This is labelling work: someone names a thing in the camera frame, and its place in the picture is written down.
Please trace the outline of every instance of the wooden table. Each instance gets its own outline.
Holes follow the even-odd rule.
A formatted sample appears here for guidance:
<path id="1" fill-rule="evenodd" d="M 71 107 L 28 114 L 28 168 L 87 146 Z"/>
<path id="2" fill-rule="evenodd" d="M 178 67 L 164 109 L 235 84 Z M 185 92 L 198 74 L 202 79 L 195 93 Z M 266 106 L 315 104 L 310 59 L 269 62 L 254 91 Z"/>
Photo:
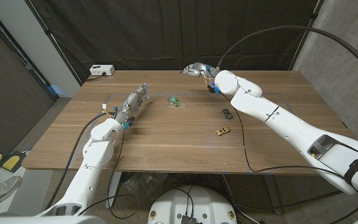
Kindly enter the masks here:
<path id="1" fill-rule="evenodd" d="M 299 72 L 235 71 L 236 75 L 258 84 L 264 97 L 321 129 L 353 137 L 332 109 Z M 149 85 L 151 99 L 136 114 L 135 126 L 125 131 L 117 171 L 249 173 L 242 145 L 239 119 L 220 94 L 210 94 L 203 78 L 180 75 L 178 71 L 116 71 L 113 76 L 85 83 L 47 132 L 24 159 L 26 169 L 64 169 L 72 147 L 83 126 L 101 112 L 102 103 L 113 111 L 141 84 Z M 186 107 L 167 105 L 175 96 Z M 222 110 L 229 109 L 233 119 Z M 251 167 L 308 164 L 286 141 L 263 122 L 240 114 L 246 150 Z M 100 117 L 95 124 L 107 117 Z M 82 148 L 90 137 L 86 129 L 71 168 L 81 164 Z M 217 136 L 215 130 L 229 126 L 230 133 Z M 122 135 L 116 139 L 114 156 L 107 169 L 117 161 Z M 315 174 L 311 169 L 274 169 L 271 174 Z"/>

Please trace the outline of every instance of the black curtain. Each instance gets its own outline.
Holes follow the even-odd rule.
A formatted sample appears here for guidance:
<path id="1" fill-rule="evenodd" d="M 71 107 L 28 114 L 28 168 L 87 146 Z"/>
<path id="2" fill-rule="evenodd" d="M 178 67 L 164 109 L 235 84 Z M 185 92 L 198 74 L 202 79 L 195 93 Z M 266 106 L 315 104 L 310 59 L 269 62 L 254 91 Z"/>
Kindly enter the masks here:
<path id="1" fill-rule="evenodd" d="M 181 70 L 221 55 L 252 32 L 307 26 L 317 0 L 31 0 L 85 81 L 93 64 L 117 70 Z M 302 32 L 283 30 L 233 50 L 228 70 L 288 70 Z"/>

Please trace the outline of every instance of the table leg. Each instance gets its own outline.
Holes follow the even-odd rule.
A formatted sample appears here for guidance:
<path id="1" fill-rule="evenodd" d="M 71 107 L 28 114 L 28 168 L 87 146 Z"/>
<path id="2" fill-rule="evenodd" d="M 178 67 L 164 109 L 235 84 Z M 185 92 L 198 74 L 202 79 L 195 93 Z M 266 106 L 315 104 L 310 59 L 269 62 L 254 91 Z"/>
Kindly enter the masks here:
<path id="1" fill-rule="evenodd" d="M 122 172 L 114 172 L 110 182 L 109 197 L 115 196 L 118 193 L 119 181 L 121 179 Z M 111 198 L 106 201 L 106 208 L 110 208 L 113 205 L 115 198 Z"/>
<path id="2" fill-rule="evenodd" d="M 281 206 L 280 198 L 278 197 L 276 182 L 274 181 L 274 176 L 273 175 L 264 175 L 264 180 L 265 180 L 267 191 L 270 196 L 270 200 L 272 202 L 273 207 Z M 274 209 L 274 213 L 276 213 L 277 215 L 280 215 L 283 213 L 283 209 L 276 208 L 276 209 Z"/>

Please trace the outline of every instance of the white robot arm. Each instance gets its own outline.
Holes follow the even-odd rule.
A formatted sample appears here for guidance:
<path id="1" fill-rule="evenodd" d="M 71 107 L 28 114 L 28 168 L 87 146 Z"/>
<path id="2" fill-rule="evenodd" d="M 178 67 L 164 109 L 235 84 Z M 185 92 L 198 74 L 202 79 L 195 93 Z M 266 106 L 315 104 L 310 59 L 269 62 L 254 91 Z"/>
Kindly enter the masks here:
<path id="1" fill-rule="evenodd" d="M 133 116 L 138 112 L 142 103 L 150 98 L 149 96 L 145 97 L 146 93 L 147 85 L 143 84 L 128 96 L 113 118 L 108 118 L 91 130 L 91 137 L 83 148 L 84 160 L 63 198 L 37 215 L 38 217 L 77 216 L 91 205 L 100 173 L 112 158 L 115 136 L 134 124 Z"/>
<path id="2" fill-rule="evenodd" d="M 317 170 L 318 174 L 333 186 L 347 194 L 358 190 L 358 141 L 318 129 L 281 106 L 262 96 L 262 89 L 245 78 L 237 77 L 227 70 L 220 71 L 203 63 L 187 66 L 183 74 L 214 79 L 211 89 L 234 95 L 231 105 L 249 114 L 274 130 L 289 142 L 313 167 L 330 170 L 330 174 Z"/>

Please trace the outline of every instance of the black strap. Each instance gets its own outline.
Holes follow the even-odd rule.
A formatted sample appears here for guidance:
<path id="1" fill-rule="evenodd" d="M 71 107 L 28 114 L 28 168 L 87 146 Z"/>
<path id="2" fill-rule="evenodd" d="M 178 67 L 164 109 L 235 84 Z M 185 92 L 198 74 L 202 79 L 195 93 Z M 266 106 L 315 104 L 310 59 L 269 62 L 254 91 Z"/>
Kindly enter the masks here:
<path id="1" fill-rule="evenodd" d="M 356 172 L 358 172 L 358 159 L 349 165 L 349 170 L 345 173 L 344 179 L 348 184 L 352 185 L 352 178 Z"/>
<path id="2" fill-rule="evenodd" d="M 313 14 L 310 16 L 310 19 L 317 19 L 317 16 L 318 16 L 317 13 L 313 13 Z"/>

